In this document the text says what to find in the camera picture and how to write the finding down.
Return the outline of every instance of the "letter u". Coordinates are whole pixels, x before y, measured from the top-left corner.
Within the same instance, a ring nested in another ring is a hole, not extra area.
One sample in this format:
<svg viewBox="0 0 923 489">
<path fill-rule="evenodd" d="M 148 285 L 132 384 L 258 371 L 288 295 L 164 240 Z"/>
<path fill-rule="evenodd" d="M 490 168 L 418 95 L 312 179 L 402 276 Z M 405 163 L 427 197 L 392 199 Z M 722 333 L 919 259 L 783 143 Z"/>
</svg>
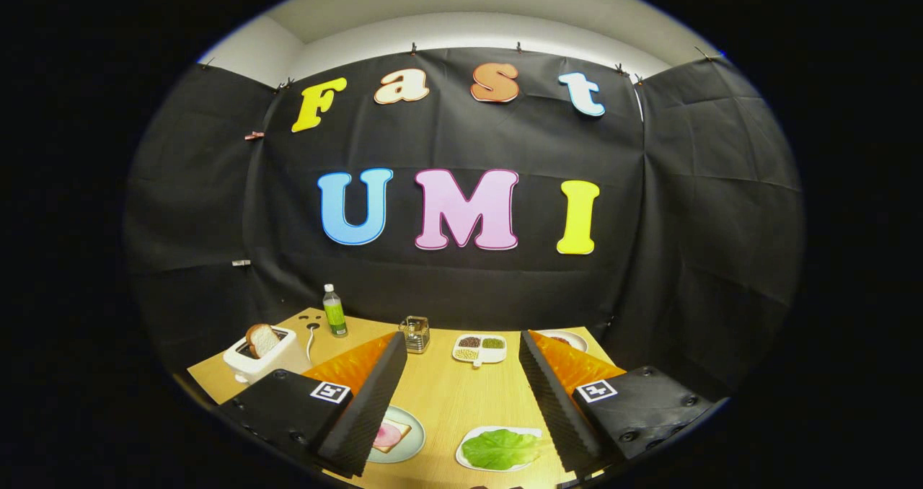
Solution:
<svg viewBox="0 0 923 489">
<path fill-rule="evenodd" d="M 348 246 L 367 245 L 385 229 L 385 184 L 394 177 L 389 168 L 370 168 L 363 171 L 359 180 L 366 184 L 368 215 L 366 222 L 353 226 L 346 222 L 346 185 L 353 176 L 337 172 L 317 180 L 320 188 L 320 221 L 324 232 L 333 242 Z"/>
</svg>

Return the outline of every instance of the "blue letter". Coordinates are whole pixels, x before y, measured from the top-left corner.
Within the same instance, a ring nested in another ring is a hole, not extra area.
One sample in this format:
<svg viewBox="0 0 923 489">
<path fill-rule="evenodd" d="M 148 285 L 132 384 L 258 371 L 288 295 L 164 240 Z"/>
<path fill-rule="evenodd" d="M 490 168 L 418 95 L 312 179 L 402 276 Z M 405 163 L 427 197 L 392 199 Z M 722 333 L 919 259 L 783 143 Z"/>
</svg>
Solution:
<svg viewBox="0 0 923 489">
<path fill-rule="evenodd" d="M 326 174 L 317 180 L 320 187 L 320 221 L 324 232 L 333 242 L 341 245 L 361 246 L 378 239 L 385 229 L 385 183 L 394 177 L 388 168 L 370 168 L 362 172 L 359 180 L 366 184 L 368 215 L 362 226 L 346 222 L 346 185 L 353 180 L 348 173 Z"/>
<path fill-rule="evenodd" d="M 603 115 L 606 114 L 606 108 L 603 105 L 593 101 L 590 91 L 599 92 L 599 85 L 592 81 L 587 81 L 583 72 L 571 72 L 558 76 L 557 80 L 561 84 L 568 86 L 570 92 L 570 102 L 577 107 L 577 110 L 586 115 Z"/>
</svg>

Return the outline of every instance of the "white toaster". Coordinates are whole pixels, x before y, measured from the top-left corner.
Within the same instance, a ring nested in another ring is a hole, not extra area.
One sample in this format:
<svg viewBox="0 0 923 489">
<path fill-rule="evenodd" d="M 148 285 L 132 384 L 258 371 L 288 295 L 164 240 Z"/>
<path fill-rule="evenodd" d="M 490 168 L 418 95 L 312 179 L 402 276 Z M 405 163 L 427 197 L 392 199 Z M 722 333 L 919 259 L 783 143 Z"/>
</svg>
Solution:
<svg viewBox="0 0 923 489">
<path fill-rule="evenodd" d="M 234 379 L 238 382 L 254 384 L 277 368 L 302 374 L 314 366 L 307 351 L 298 344 L 297 335 L 293 330 L 272 325 L 270 327 L 276 332 L 280 342 L 266 356 L 254 358 L 250 354 L 247 337 L 240 338 L 240 341 L 224 351 L 224 362 L 231 367 Z"/>
</svg>

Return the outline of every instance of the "letter i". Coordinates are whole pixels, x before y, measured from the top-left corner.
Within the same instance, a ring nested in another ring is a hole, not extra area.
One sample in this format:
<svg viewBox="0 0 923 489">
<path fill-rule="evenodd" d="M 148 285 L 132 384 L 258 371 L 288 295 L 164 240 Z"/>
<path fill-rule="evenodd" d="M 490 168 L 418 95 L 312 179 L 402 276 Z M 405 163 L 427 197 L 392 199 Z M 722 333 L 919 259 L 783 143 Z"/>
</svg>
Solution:
<svg viewBox="0 0 923 489">
<path fill-rule="evenodd" d="M 568 197 L 568 214 L 564 223 L 564 238 L 557 241 L 561 255 L 590 255 L 596 246 L 590 239 L 593 199 L 599 187 L 585 180 L 565 180 L 561 191 Z"/>
</svg>

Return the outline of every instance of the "white ceiling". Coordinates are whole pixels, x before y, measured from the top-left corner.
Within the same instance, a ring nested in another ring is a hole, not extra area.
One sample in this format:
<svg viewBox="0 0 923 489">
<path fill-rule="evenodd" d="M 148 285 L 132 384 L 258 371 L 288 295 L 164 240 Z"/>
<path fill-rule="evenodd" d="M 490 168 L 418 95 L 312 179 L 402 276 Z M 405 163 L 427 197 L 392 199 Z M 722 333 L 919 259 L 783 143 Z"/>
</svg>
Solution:
<svg viewBox="0 0 923 489">
<path fill-rule="evenodd" d="M 686 26 L 642 0 L 287 0 L 266 16 L 304 43 L 349 29 L 412 15 L 497 12 L 554 20 L 633 45 L 675 66 L 717 50 Z"/>
</svg>

